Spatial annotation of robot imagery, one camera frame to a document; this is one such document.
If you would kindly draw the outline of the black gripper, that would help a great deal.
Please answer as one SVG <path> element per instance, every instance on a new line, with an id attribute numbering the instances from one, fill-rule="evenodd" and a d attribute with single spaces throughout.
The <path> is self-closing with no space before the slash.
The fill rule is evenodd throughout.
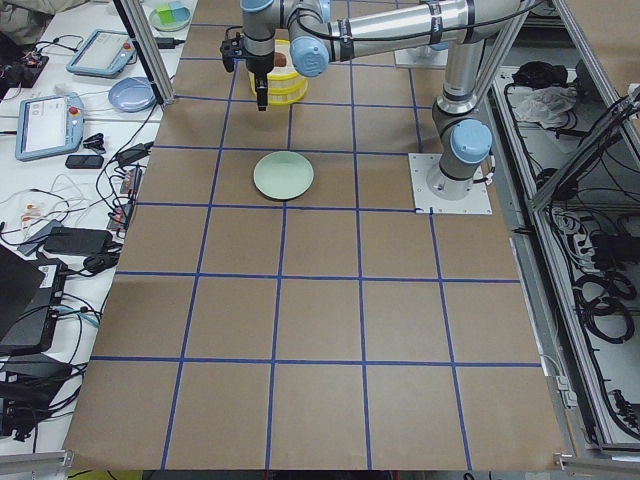
<path id="1" fill-rule="evenodd" d="M 244 36 L 240 32 L 234 35 L 226 32 L 220 45 L 220 54 L 225 70 L 233 73 L 237 61 L 245 59 Z M 254 76 L 254 89 L 258 110 L 266 111 L 269 103 L 269 85 L 266 75 Z"/>

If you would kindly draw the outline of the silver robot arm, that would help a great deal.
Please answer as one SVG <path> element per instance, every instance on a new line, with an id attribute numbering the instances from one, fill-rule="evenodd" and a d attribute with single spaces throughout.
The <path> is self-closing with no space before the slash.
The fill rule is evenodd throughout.
<path id="1" fill-rule="evenodd" d="M 511 26 L 529 12 L 522 1 L 426 1 L 417 6 L 356 18 L 331 20 L 326 1 L 244 1 L 242 24 L 226 35 L 220 52 L 224 67 L 233 71 L 245 62 L 254 76 L 259 110 L 265 110 L 268 74 L 275 65 L 275 33 L 289 34 L 296 71 L 308 78 L 321 75 L 332 62 L 347 62 L 384 52 L 446 43 L 449 46 L 445 81 L 434 103 L 443 156 L 439 170 L 455 182 L 473 176 L 483 156 L 471 158 L 454 143 L 460 122 L 482 97 L 479 69 L 487 38 Z"/>

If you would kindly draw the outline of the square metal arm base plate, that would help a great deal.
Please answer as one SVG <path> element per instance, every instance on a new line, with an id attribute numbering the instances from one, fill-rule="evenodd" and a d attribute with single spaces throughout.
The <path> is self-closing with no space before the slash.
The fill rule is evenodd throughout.
<path id="1" fill-rule="evenodd" d="M 441 154 L 408 155 L 414 211 L 419 214 L 491 215 L 482 168 L 472 179 L 451 180 L 440 169 Z"/>

